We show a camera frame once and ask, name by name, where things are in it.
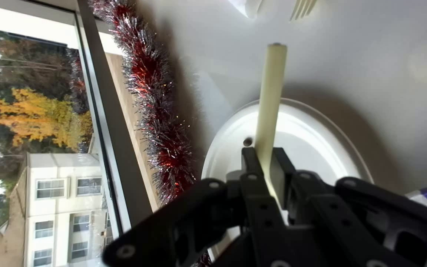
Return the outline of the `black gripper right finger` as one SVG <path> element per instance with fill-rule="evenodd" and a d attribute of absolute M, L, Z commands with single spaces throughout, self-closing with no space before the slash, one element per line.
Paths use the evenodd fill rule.
<path fill-rule="evenodd" d="M 332 267 L 427 267 L 427 206 L 355 176 L 327 183 L 298 170 L 284 148 L 281 206 L 292 225 L 310 225 Z"/>

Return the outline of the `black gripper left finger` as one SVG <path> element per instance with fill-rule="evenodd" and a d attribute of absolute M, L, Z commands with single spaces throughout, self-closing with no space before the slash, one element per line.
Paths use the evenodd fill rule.
<path fill-rule="evenodd" d="M 238 226 L 236 237 L 211 267 L 324 267 L 310 226 L 285 225 L 269 192 L 257 151 L 242 151 L 241 176 L 206 177 L 190 186 L 103 252 L 109 267 L 193 267 Z"/>

